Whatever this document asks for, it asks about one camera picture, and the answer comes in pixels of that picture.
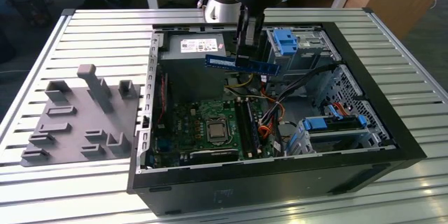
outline wire bundle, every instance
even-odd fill
[[[330,64],[326,66],[322,66],[319,68],[315,68],[313,71],[310,71],[299,80],[294,81],[287,88],[283,90],[283,92],[281,93],[281,95],[278,96],[277,100],[274,101],[275,104],[274,106],[269,109],[269,111],[266,112],[263,118],[262,118],[262,125],[266,125],[270,121],[270,118],[273,117],[273,115],[277,112],[278,106],[281,105],[281,103],[286,100],[286,98],[302,87],[305,86],[309,81],[322,72],[326,71],[333,71],[337,69],[339,64]]]
[[[343,115],[349,115],[341,102],[335,102],[333,105],[338,108]]]

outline white sticker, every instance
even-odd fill
[[[281,143],[278,141],[274,141],[274,148],[278,150],[278,151],[282,151],[282,146],[281,146]]]
[[[218,52],[217,39],[185,39],[181,52]]]
[[[235,67],[235,62],[233,61],[226,61],[226,60],[217,60],[217,59],[210,59],[211,63],[213,64],[217,64],[217,65],[226,65],[226,66],[230,66],[230,67]]]

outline aluminum slotted table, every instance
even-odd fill
[[[0,125],[0,223],[435,223],[448,216],[448,95],[375,14],[362,9],[270,9],[269,22],[337,22],[429,158],[354,194],[157,217],[129,195],[130,159],[22,167],[50,80],[98,66],[110,85],[145,85],[153,24],[202,23],[197,9],[65,12]]]

